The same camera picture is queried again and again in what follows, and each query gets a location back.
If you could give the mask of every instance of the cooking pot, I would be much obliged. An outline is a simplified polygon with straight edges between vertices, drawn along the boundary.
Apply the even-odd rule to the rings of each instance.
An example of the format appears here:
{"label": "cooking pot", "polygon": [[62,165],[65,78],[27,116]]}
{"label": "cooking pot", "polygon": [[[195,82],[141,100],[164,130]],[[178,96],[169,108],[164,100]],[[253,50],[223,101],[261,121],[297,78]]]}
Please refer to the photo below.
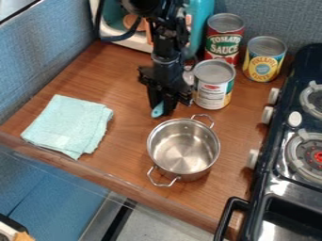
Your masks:
{"label": "cooking pot", "polygon": [[[210,126],[195,120],[197,117],[206,117]],[[191,119],[168,120],[156,126],[147,141],[149,156],[154,162],[147,173],[151,183],[170,187],[177,181],[195,181],[208,173],[220,152],[213,126],[213,119],[205,114],[194,115]],[[152,177],[155,169],[171,182],[156,183]]]}

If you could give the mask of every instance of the wooden countertop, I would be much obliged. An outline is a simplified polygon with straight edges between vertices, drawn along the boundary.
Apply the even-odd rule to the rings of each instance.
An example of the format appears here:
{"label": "wooden countertop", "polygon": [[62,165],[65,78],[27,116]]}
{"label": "wooden countertop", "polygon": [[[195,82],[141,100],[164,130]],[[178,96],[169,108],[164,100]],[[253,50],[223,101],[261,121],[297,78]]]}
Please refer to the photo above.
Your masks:
{"label": "wooden countertop", "polygon": [[[146,87],[137,81],[139,65],[151,65],[150,55],[94,42],[1,126],[0,144],[213,232],[226,200],[231,196],[248,197],[251,171],[244,168],[246,160],[251,148],[261,146],[266,134],[266,127],[259,124],[262,110],[270,89],[281,86],[285,73],[269,84],[254,83],[238,67],[233,99],[227,107],[210,111],[195,104],[179,104],[171,117],[154,120],[150,117]],[[115,111],[99,148],[94,154],[83,155],[79,162],[19,139],[55,94],[106,104]],[[146,176],[153,164],[146,151],[147,136],[162,121],[198,113],[214,118],[214,130],[221,141],[221,154],[210,174],[172,188],[153,186]],[[158,173],[153,177],[168,181]],[[240,222],[241,216],[236,216],[231,231]]]}

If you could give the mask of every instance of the can lid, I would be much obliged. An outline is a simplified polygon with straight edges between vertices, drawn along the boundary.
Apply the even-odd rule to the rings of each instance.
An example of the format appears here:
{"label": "can lid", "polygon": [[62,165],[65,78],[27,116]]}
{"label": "can lid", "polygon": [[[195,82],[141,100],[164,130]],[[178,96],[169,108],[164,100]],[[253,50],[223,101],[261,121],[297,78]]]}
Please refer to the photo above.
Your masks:
{"label": "can lid", "polygon": [[248,43],[249,50],[259,56],[279,56],[287,50],[286,44],[274,37],[259,36]]}
{"label": "can lid", "polygon": [[242,29],[244,21],[232,13],[219,13],[208,19],[208,25],[219,33],[227,33]]}
{"label": "can lid", "polygon": [[200,62],[194,74],[208,84],[221,84],[234,79],[236,72],[233,66],[221,59],[210,59]]}

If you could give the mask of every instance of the oven door handle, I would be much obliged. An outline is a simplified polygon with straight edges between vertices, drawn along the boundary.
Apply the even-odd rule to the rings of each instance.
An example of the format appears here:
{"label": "oven door handle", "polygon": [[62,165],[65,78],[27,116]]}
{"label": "oven door handle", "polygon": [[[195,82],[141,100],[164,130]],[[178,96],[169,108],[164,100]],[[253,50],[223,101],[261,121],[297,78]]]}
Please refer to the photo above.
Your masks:
{"label": "oven door handle", "polygon": [[214,241],[222,241],[231,221],[233,211],[248,211],[250,203],[237,197],[231,197],[227,200],[225,209],[221,215],[215,232]]}

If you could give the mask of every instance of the folded cloth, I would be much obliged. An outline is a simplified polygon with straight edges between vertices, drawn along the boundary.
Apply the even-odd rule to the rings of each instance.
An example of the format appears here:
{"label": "folded cloth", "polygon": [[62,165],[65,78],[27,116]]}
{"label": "folded cloth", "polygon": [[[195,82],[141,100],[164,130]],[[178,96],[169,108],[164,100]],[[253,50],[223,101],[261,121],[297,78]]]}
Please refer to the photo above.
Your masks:
{"label": "folded cloth", "polygon": [[21,137],[77,160],[95,151],[112,117],[113,111],[103,104],[55,95]]}

